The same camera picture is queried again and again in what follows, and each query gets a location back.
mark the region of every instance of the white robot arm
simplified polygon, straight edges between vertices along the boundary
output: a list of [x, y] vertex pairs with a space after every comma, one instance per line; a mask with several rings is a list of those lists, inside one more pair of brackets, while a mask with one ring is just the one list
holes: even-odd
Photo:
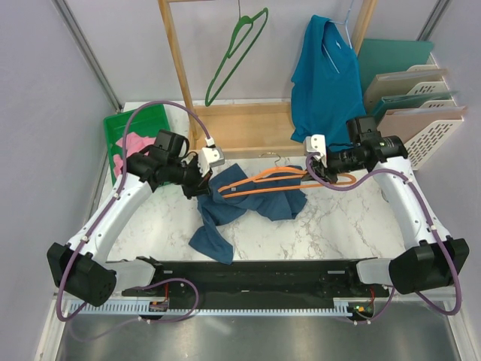
[[[399, 222], [406, 247], [406, 252], [395, 259], [357, 260], [355, 276], [358, 282], [392, 285], [400, 293], [450, 285], [452, 273], [446, 258], [440, 252], [432, 232], [433, 227], [448, 249], [458, 273], [469, 254], [469, 248], [464, 239], [453, 239], [434, 215], [414, 178], [401, 140], [397, 137], [382, 138], [375, 123], [368, 117], [351, 120], [347, 126], [355, 146], [346, 150], [322, 151], [325, 149], [322, 135], [307, 138], [307, 151], [320, 151], [319, 155], [311, 157], [312, 166], [309, 165], [308, 169], [315, 173], [311, 173], [311, 176], [325, 182], [328, 187], [329, 184], [336, 183], [337, 174], [342, 172], [364, 168], [374, 172], [374, 178]], [[169, 139], [169, 144], [181, 144], [181, 140], [177, 139], [179, 135], [161, 132], [160, 138]], [[172, 152], [166, 144], [157, 145], [149, 150], [148, 156], [145, 153], [130, 156], [127, 159], [129, 173], [120, 197], [116, 196], [122, 183], [121, 177], [92, 219], [65, 246], [54, 244], [47, 254], [53, 279], [58, 286], [74, 250], [81, 242], [86, 242], [75, 261], [65, 290], [94, 306], [102, 305], [114, 291], [146, 286], [153, 279], [156, 269], [145, 259], [107, 262], [113, 243], [138, 207], [158, 185], [166, 181], [182, 185], [188, 198], [208, 193], [210, 168], [222, 164], [224, 160], [222, 151], [216, 147], [203, 148], [198, 156], [184, 159], [179, 157], [180, 147]], [[426, 222], [425, 212], [407, 182], [394, 174], [382, 173], [382, 170], [394, 170], [409, 178], [409, 182], [419, 190], [433, 225]], [[98, 220], [112, 199], [115, 202], [106, 216], [100, 220], [90, 237], [86, 237], [87, 230]]]

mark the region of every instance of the blue garment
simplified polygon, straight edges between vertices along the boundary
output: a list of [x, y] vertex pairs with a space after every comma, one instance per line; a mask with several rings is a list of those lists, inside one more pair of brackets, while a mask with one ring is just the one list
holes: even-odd
[[354, 50], [329, 19], [311, 18], [291, 81], [291, 139], [302, 142], [308, 135], [323, 134], [326, 144], [349, 143], [346, 121], [366, 114], [359, 66]]
[[[190, 247], [200, 253], [209, 256], [216, 261], [230, 265], [234, 257], [234, 249], [217, 230], [217, 226], [230, 223], [248, 209], [257, 211], [270, 220], [293, 220], [306, 205], [306, 196], [300, 190], [288, 190], [282, 192], [270, 192], [251, 194], [224, 199], [217, 191], [226, 184], [246, 179], [247, 176], [238, 164], [227, 168], [210, 181], [212, 194], [197, 197], [197, 209], [201, 212], [204, 225], [199, 228], [189, 242]], [[265, 183], [253, 183], [236, 187], [235, 192], [256, 190], [261, 188], [294, 186], [300, 184], [300, 179], [273, 180]], [[231, 190], [222, 192], [223, 195], [231, 193]]]

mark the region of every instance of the orange plastic hanger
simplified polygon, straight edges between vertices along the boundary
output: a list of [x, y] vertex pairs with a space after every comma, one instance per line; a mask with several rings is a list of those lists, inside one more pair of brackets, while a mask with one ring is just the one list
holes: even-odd
[[[292, 175], [283, 175], [280, 177], [270, 177], [267, 178], [267, 176], [276, 174], [276, 173], [291, 173]], [[285, 179], [296, 179], [296, 178], [302, 178], [307, 174], [307, 171], [302, 171], [300, 169], [292, 168], [292, 167], [275, 167], [275, 168], [269, 168], [266, 169], [262, 172], [260, 172], [258, 175], [254, 175], [252, 177], [248, 177], [243, 180], [239, 180], [237, 182], [234, 182], [232, 184], [229, 184], [227, 186], [220, 187], [218, 189], [219, 193], [224, 192], [225, 190], [232, 189], [234, 187], [238, 187], [242, 184], [246, 184], [249, 182], [253, 183], [264, 183], [264, 182], [270, 182], [270, 181], [282, 181]], [[351, 174], [347, 173], [342, 173], [339, 174], [342, 177], [347, 177], [349, 178], [349, 181], [344, 181], [344, 182], [338, 182], [336, 183], [338, 186], [349, 186], [350, 184], [354, 184], [357, 180], [355, 177]], [[321, 184], [299, 184], [298, 186], [284, 186], [284, 187], [272, 187], [272, 188], [262, 188], [261, 190], [246, 190], [243, 192], [236, 192], [236, 193], [229, 193], [226, 195], [223, 195], [223, 198], [233, 198], [233, 197], [239, 197], [239, 196], [247, 196], [249, 194], [255, 194], [255, 193], [268, 193], [268, 192], [279, 192], [282, 190], [300, 190], [303, 188], [314, 188], [314, 187], [322, 187]]]

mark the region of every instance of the metal floor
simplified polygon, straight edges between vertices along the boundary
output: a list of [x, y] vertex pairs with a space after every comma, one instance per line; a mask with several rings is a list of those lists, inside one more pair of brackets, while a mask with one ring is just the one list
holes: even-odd
[[[132, 316], [80, 315], [72, 327], [90, 337]], [[327, 317], [193, 317], [133, 323], [90, 343], [62, 337], [57, 361], [460, 360], [446, 317], [418, 303], [393, 302], [371, 325]]]

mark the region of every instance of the green hanger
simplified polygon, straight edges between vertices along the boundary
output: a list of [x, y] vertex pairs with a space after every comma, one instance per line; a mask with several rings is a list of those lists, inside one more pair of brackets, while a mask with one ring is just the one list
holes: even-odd
[[[264, 23], [262, 24], [262, 27], [260, 28], [259, 32], [256, 34], [256, 36], [254, 37], [254, 39], [251, 41], [251, 43], [249, 44], [249, 46], [247, 47], [246, 51], [244, 52], [244, 54], [242, 54], [242, 56], [240, 57], [239, 61], [237, 62], [236, 65], [234, 65], [234, 68], [232, 68], [231, 72], [228, 73], [227, 77], [225, 78], [225, 80], [222, 82], [222, 84], [220, 84], [220, 87], [219, 89], [215, 92], [215, 94], [213, 95], [212, 99], [209, 99], [209, 95], [210, 95], [210, 91], [212, 90], [212, 86], [214, 84], [214, 82], [216, 81], [217, 77], [219, 76], [220, 74], [220, 71], [222, 70], [222, 67], [224, 66], [225, 64], [225, 61], [227, 59], [230, 59], [232, 58], [232, 56], [235, 54], [235, 52], [237, 51], [237, 49], [239, 48], [239, 46], [244, 42], [244, 40], [246, 40], [246, 37], [248, 36], [248, 34], [250, 33], [250, 31], [253, 29], [254, 27], [254, 22], [260, 18], [263, 14], [265, 14], [265, 20], [264, 20]], [[232, 36], [231, 36], [231, 43], [230, 45], [228, 46], [228, 49], [227, 49], [227, 52], [225, 52], [225, 55], [224, 57], [222, 58], [222, 61], [220, 62], [220, 65], [219, 67], [217, 68], [217, 71], [216, 71], [216, 74], [213, 76], [213, 79], [212, 81], [210, 82], [209, 84], [209, 87], [207, 88], [207, 93], [205, 94], [205, 106], [208, 107], [209, 105], [212, 104], [212, 102], [214, 101], [214, 99], [219, 95], [220, 91], [222, 90], [222, 88], [225, 86], [225, 84], [228, 82], [228, 80], [231, 78], [231, 76], [234, 74], [235, 70], [237, 69], [237, 67], [239, 66], [239, 64], [242, 62], [242, 60], [244, 60], [244, 57], [247, 55], [247, 53], [249, 52], [250, 48], [253, 47], [254, 43], [257, 41], [257, 38], [259, 37], [259, 35], [261, 34], [262, 30], [264, 30], [264, 26], [266, 24], [266, 22], [268, 21], [268, 16], [269, 16], [269, 10], [267, 8], [264, 8], [262, 9], [258, 14], [256, 14], [254, 17], [248, 17], [247, 15], [244, 15], [242, 16], [239, 21], [237, 22], [237, 24], [235, 24], [235, 27], [234, 27], [234, 31], [232, 32]], [[237, 34], [239, 34], [239, 31], [242, 29], [243, 26], [245, 25], [249, 25], [249, 29], [247, 30], [246, 34], [242, 37], [242, 39], [239, 41], [239, 44], [235, 45], [235, 39], [237, 37]]]

